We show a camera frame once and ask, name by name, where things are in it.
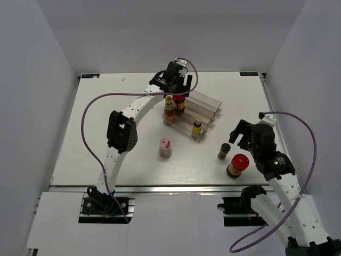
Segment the red lid dark sauce jar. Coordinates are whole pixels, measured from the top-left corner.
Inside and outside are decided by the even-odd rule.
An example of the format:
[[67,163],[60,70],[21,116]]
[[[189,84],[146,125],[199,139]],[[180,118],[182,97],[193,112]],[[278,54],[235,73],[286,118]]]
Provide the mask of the red lid dark sauce jar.
[[185,97],[181,95],[173,96],[174,109],[177,112],[184,112],[185,110]]

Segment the red lid chili jar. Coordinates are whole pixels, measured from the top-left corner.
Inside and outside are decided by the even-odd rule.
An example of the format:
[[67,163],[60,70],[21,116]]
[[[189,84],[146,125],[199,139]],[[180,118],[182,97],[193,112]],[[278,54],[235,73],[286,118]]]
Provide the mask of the red lid chili jar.
[[244,154],[236,154],[226,169],[228,176],[238,178],[242,172],[249,166],[249,158]]

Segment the yellow cap sauce bottle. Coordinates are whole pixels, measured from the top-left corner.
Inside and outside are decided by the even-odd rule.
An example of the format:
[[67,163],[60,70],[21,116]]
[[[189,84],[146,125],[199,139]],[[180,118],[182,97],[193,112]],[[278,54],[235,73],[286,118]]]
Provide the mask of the yellow cap sauce bottle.
[[175,109],[173,104],[172,96],[168,95],[165,97],[165,107],[164,107],[164,123],[169,125],[175,121]]

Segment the small yellow label bottle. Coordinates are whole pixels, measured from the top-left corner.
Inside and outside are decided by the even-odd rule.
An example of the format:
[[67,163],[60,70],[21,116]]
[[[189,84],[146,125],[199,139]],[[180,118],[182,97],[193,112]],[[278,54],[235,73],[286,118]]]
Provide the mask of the small yellow label bottle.
[[202,127],[202,117],[197,116],[194,119],[193,128],[192,128],[192,136],[194,138],[199,137],[201,135],[201,127]]

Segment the pink cap spice shaker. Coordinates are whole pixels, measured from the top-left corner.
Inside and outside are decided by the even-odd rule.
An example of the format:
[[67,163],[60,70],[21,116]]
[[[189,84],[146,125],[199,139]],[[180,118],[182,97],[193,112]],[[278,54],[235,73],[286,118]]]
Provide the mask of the pink cap spice shaker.
[[162,158],[170,158],[172,155],[171,142],[167,138],[159,141],[159,156]]

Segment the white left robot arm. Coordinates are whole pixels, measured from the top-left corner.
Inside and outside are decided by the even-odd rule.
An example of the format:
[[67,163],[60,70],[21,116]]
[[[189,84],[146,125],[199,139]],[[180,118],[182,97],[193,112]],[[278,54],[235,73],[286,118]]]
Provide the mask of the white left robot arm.
[[109,116],[107,128],[107,156],[100,163],[102,173],[88,194],[99,195],[94,206],[102,213],[112,208],[112,196],[120,167],[127,153],[137,144],[137,126],[142,118],[166,96],[189,96],[192,75],[187,75],[187,65],[192,65],[188,59],[176,58],[171,61],[166,70],[154,75],[142,93],[132,93],[136,99],[122,111],[113,111]]

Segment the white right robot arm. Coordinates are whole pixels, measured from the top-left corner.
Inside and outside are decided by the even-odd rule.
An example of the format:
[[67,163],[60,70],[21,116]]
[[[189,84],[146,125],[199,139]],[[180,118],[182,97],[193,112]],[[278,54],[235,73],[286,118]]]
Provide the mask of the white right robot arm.
[[229,142],[251,153],[256,168],[274,190],[284,210],[269,199],[259,185],[242,191],[241,208],[258,213],[285,247],[286,255],[340,255],[340,240],[332,239],[321,226],[303,195],[296,170],[287,155],[277,150],[273,128],[265,123],[240,120]]

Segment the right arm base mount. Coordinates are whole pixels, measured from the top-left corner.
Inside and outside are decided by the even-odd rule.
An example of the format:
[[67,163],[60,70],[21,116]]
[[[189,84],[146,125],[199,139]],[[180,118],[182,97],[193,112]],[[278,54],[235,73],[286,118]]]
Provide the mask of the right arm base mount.
[[264,219],[251,208],[251,199],[266,195],[261,185],[252,185],[242,190],[239,197],[223,197],[217,208],[223,211],[225,227],[261,227],[267,225]]

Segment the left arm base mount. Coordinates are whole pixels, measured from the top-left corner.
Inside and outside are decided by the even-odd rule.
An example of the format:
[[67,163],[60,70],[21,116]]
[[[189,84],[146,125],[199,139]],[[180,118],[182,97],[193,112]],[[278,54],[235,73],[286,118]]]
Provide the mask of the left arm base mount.
[[128,224],[134,213],[134,199],[118,196],[115,199],[88,187],[84,194],[78,222],[91,224]]

